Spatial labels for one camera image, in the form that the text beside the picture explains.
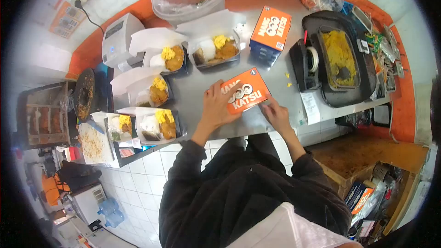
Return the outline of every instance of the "white tile floor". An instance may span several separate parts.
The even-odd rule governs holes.
[[[302,145],[309,146],[331,140],[351,130],[335,125],[334,120],[329,120],[301,126],[295,131]],[[277,132],[270,132],[269,136],[285,166],[286,173],[291,175],[292,161],[285,142]],[[202,170],[226,141],[221,139],[207,142],[205,145],[207,159],[202,161]],[[113,234],[138,247],[161,247],[158,235],[159,206],[163,186],[168,179],[166,175],[180,149],[179,144],[173,144],[120,169],[100,168],[103,174],[100,181],[106,195],[118,201],[125,216],[124,222],[118,228],[109,229]]]

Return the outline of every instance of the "tape roll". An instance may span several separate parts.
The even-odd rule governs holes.
[[[318,68],[318,53],[317,53],[317,50],[314,47],[312,47],[312,46],[306,47],[306,50],[309,51],[311,53],[311,55],[312,55],[312,68],[309,69],[309,72],[315,72],[315,71],[317,71],[317,68]]]

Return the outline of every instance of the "blue water bottle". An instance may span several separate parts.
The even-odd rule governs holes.
[[[116,210],[111,213],[109,216],[106,216],[106,227],[117,228],[118,225],[124,221],[124,215],[120,210]]]
[[[119,208],[118,202],[113,197],[107,198],[101,202],[98,207],[100,207],[98,214],[103,214],[105,216],[109,216]]]

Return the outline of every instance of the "frying pan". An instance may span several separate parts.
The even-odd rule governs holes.
[[[74,109],[81,123],[87,122],[96,111],[95,72],[85,69],[78,77],[74,92]]]

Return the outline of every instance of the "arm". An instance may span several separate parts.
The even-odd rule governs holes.
[[[288,146],[293,163],[292,176],[300,180],[315,181],[330,187],[322,167],[314,161],[311,153],[305,151],[297,135],[295,135],[294,129],[289,124],[288,109],[281,107],[270,94],[267,94],[267,97],[270,104],[263,105],[262,108],[268,121],[280,133]]]
[[[200,186],[201,163],[206,159],[205,144],[214,130],[241,116],[227,110],[228,99],[236,89],[221,93],[223,80],[217,81],[204,93],[204,107],[191,140],[183,142],[183,148],[168,171],[159,207],[159,239],[163,247],[173,246],[179,230],[187,217],[188,208]]]

